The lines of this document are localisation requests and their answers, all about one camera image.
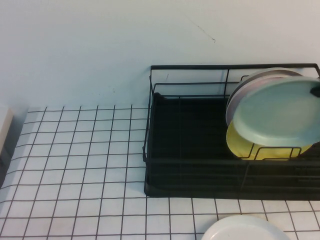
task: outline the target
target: grid pattern countertop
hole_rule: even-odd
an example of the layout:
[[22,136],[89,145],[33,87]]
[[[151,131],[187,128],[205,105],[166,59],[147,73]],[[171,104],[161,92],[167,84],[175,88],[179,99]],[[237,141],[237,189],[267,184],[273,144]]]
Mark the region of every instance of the grid pattern countertop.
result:
[[144,194],[148,109],[31,108],[0,190],[0,240],[200,240],[246,214],[292,240],[320,239],[320,201]]

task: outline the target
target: white object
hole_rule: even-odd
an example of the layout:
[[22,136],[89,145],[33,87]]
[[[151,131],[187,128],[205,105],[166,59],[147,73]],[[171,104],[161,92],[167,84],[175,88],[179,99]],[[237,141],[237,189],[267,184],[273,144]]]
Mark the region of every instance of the white object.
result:
[[281,78],[248,93],[233,115],[236,131],[268,147],[302,147],[320,142],[320,98],[310,90],[317,78]]
[[290,240],[280,229],[253,216],[235,215],[213,224],[202,240]]

